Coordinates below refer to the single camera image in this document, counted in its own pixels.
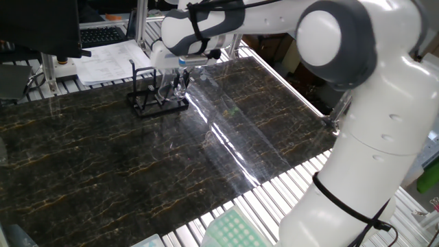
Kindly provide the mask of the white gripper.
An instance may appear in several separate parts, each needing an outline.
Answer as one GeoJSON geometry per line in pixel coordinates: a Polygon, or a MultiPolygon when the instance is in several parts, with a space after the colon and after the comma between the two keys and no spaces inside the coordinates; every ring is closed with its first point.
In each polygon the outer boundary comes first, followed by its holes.
{"type": "MultiPolygon", "coordinates": [[[[161,40],[159,40],[152,45],[150,60],[155,69],[179,69],[184,67],[198,67],[215,64],[217,60],[220,59],[219,54],[220,51],[214,49],[207,54],[176,56],[166,48],[161,40]]],[[[187,88],[189,85],[188,71],[183,72],[183,81],[185,88],[187,88]]],[[[173,90],[178,91],[179,88],[180,75],[177,74],[174,78],[173,90]]]]}

